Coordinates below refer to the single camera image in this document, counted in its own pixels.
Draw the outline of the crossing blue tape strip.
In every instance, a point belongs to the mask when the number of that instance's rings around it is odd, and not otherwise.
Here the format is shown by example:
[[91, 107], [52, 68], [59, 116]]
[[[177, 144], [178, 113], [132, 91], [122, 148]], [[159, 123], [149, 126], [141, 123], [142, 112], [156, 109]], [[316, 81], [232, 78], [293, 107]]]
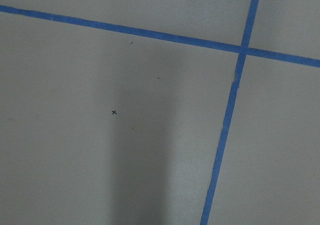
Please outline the crossing blue tape strip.
[[215, 153], [213, 167], [212, 167], [211, 180], [210, 180], [209, 187], [207, 189], [205, 202], [204, 202], [201, 219], [199, 223], [200, 225], [207, 225], [209, 222], [210, 212], [211, 212], [211, 208], [212, 208], [212, 204], [213, 204], [213, 200], [216, 192], [221, 165], [223, 162], [229, 129], [230, 129], [234, 108], [236, 104], [237, 93], [240, 87], [240, 81], [242, 78], [246, 56], [248, 54], [249, 44], [251, 40], [253, 26], [255, 23], [259, 1], [260, 0], [250, 1], [250, 6], [249, 6], [246, 23], [245, 23], [245, 27], [242, 35], [241, 45], [240, 45], [239, 53], [237, 56], [237, 62], [236, 62], [235, 71], [234, 71], [234, 80], [230, 87], [227, 106], [226, 106], [226, 110], [223, 118], [223, 124], [221, 128], [220, 136], [219, 136], [218, 146]]

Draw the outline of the long blue tape strip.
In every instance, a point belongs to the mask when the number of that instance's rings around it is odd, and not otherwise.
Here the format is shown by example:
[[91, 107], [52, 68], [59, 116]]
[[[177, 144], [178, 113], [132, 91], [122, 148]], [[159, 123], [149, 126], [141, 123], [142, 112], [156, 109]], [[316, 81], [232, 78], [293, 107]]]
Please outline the long blue tape strip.
[[318, 59], [286, 54], [281, 52], [268, 51], [268, 50], [257, 49], [252, 47], [243, 48], [240, 45], [181, 36], [176, 34], [147, 30], [147, 29], [140, 29], [135, 27], [123, 26], [123, 25], [116, 25], [116, 24], [99, 22], [99, 21], [91, 21], [91, 20], [86, 20], [86, 19], [72, 17], [72, 16], [64, 16], [64, 15], [52, 14], [47, 12], [35, 11], [35, 10], [24, 10], [24, 9], [19, 9], [19, 8], [6, 6], [6, 5], [1, 5], [0, 11], [2, 13], [7, 13], [7, 14], [21, 15], [21, 16], [26, 16], [30, 18], [77, 25], [82, 27], [89, 27], [93, 29], [123, 33], [128, 35], [157, 39], [157, 40], [191, 45], [196, 47], [215, 49], [215, 50], [226, 51], [226, 52], [237, 53], [237, 54], [242, 51], [246, 51], [246, 54], [249, 56], [283, 61], [283, 62], [294, 63], [299, 65], [306, 65], [306, 66], [315, 67], [315, 68], [320, 67], [320, 61]]

